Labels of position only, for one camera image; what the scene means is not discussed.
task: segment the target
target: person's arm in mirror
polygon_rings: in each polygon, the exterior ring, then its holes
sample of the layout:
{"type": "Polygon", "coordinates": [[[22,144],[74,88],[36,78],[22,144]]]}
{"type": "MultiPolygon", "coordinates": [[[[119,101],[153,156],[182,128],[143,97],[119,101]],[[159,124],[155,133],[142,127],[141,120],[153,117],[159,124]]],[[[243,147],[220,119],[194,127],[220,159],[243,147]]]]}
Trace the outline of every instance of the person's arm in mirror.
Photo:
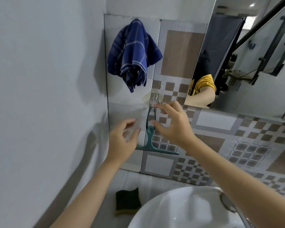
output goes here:
{"type": "Polygon", "coordinates": [[[171,143],[186,150],[209,173],[224,193],[258,228],[285,228],[285,198],[232,164],[198,139],[181,105],[159,104],[171,117],[169,127],[152,121],[171,143]]]}
{"type": "Polygon", "coordinates": [[[199,89],[199,93],[189,96],[187,95],[185,105],[208,108],[207,105],[215,100],[215,91],[210,86],[205,86],[199,89]]]}
{"type": "Polygon", "coordinates": [[[135,119],[123,120],[110,133],[106,160],[50,228],[91,227],[114,175],[136,148],[140,129],[134,130],[129,141],[125,139],[125,129],[134,123],[135,119]]]}

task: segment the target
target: towel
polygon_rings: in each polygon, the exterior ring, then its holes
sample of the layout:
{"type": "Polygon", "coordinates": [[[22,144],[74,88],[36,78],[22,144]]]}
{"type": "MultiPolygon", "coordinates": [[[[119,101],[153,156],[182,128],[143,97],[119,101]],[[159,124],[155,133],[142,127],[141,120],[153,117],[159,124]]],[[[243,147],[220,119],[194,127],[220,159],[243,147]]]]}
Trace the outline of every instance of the towel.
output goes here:
{"type": "Polygon", "coordinates": [[[125,26],[115,38],[108,56],[110,74],[122,77],[131,93],[136,86],[146,86],[147,67],[163,55],[139,19],[125,26]]]}

